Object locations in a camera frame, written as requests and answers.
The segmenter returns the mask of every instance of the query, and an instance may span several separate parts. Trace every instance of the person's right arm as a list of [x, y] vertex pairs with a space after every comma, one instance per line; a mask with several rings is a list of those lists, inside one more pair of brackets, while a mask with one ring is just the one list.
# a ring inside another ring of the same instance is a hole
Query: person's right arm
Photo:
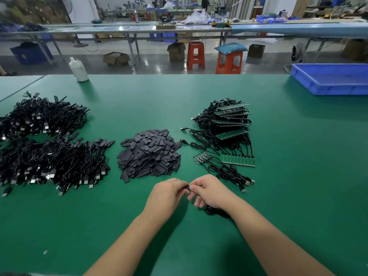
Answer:
[[215, 176], [197, 178], [190, 190], [189, 200], [197, 195], [194, 206], [207, 204], [231, 216], [268, 276], [334, 275]]

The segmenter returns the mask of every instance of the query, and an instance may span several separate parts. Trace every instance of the person's left arm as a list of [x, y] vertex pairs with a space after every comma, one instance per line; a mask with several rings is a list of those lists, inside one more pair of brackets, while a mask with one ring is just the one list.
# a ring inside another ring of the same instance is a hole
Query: person's left arm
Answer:
[[143, 212], [102, 255], [84, 276], [130, 276], [164, 223], [171, 217], [188, 183], [176, 178], [156, 184], [148, 197]]

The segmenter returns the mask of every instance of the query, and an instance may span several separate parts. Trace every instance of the person's left hand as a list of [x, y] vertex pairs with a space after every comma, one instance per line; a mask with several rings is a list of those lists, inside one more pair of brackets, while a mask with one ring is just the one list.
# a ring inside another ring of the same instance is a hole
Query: person's left hand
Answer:
[[188, 185], [188, 182], [177, 178], [157, 183], [148, 197], [142, 214], [155, 222], [164, 224], [174, 213], [182, 196], [190, 194], [190, 191], [183, 189]]

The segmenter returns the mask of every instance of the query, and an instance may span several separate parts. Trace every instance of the blue cushion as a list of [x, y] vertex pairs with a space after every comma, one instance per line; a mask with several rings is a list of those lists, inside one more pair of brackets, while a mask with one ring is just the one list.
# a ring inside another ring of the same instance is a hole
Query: blue cushion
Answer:
[[236, 51], [248, 51], [248, 49], [240, 43], [228, 43], [224, 46], [217, 46], [215, 49], [223, 55], [228, 55]]

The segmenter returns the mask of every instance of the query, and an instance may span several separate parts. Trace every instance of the hand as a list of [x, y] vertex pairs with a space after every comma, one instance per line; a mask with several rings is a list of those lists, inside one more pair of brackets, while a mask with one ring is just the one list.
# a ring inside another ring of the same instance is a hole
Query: hand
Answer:
[[174, 213], [182, 196], [190, 193], [187, 189], [183, 189], [185, 186], [188, 186], [188, 182], [177, 178], [157, 183], [148, 197], [142, 214], [164, 224]]
[[221, 183], [215, 176], [207, 174], [189, 184], [191, 190], [188, 200], [198, 195], [194, 202], [195, 207], [204, 207], [206, 204], [224, 210], [226, 204], [237, 196]]

